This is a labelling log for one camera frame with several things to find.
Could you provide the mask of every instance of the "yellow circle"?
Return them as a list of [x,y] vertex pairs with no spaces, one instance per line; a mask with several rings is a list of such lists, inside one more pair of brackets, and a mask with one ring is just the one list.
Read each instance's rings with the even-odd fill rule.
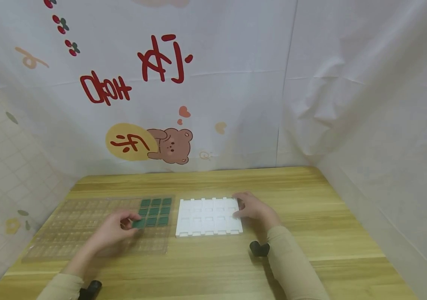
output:
[[147,160],[148,152],[157,152],[158,144],[147,130],[129,123],[112,126],[105,136],[108,151],[124,160]]

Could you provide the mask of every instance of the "black clip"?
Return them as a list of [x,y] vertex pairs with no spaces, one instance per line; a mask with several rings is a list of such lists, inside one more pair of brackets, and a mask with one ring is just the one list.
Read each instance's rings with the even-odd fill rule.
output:
[[78,300],[94,300],[101,288],[102,282],[98,280],[90,282],[87,288],[80,289],[80,296],[78,297]]
[[254,240],[250,243],[250,250],[255,257],[266,257],[270,251],[270,245],[268,243],[260,245],[258,241]]

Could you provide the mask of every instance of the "white fabric backdrop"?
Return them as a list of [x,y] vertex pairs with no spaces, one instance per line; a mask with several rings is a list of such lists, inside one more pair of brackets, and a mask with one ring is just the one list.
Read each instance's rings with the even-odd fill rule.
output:
[[[427,0],[54,2],[0,1],[0,95],[62,173],[317,165],[427,299]],[[166,34],[193,55],[180,84]],[[151,35],[172,60],[164,82],[142,77]],[[121,76],[130,100],[92,103],[80,82],[92,70]],[[188,162],[112,154],[118,123],[190,130]]]
[[317,165],[427,299],[427,0],[299,0],[283,99],[279,153]]

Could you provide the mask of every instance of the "white puzzle board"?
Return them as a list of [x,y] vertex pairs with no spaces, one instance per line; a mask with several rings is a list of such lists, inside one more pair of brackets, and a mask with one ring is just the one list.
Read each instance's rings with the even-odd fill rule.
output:
[[233,198],[180,199],[177,237],[240,234],[242,221],[233,218],[238,202]]

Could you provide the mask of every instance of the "transparent blister tray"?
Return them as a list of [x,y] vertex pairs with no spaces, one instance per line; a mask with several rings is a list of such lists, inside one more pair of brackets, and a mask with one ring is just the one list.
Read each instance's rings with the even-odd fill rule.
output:
[[109,247],[99,256],[164,254],[168,248],[174,200],[172,195],[66,200],[34,237],[22,262],[71,259],[105,217],[121,208],[142,212],[145,223],[134,224],[134,227],[143,229],[136,239]]

